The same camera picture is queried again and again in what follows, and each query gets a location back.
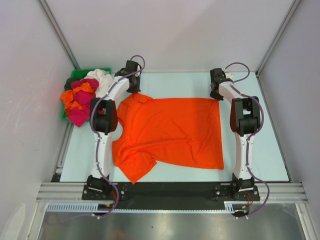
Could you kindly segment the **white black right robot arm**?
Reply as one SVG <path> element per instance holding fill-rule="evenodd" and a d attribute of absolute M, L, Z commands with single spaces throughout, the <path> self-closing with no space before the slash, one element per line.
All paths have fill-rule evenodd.
<path fill-rule="evenodd" d="M 261 129 L 259 98 L 248 96 L 235 87 L 231 77 L 222 68 L 214 68 L 210 74 L 210 97 L 230 103 L 229 125 L 236 142 L 235 168 L 229 184 L 214 187 L 217 201 L 259 201 L 258 187 L 252 176 L 253 141 Z"/>

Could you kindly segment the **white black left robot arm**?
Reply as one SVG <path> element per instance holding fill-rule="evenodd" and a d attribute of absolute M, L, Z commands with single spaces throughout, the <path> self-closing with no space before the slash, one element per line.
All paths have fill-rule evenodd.
<path fill-rule="evenodd" d="M 94 134 L 94 162 L 83 192 L 83 200 L 105 200 L 114 188 L 109 180 L 113 135 L 118 126 L 117 103 L 124 93 L 140 91 L 144 64 L 132 58 L 114 75 L 112 83 L 90 101 L 89 124 Z"/>

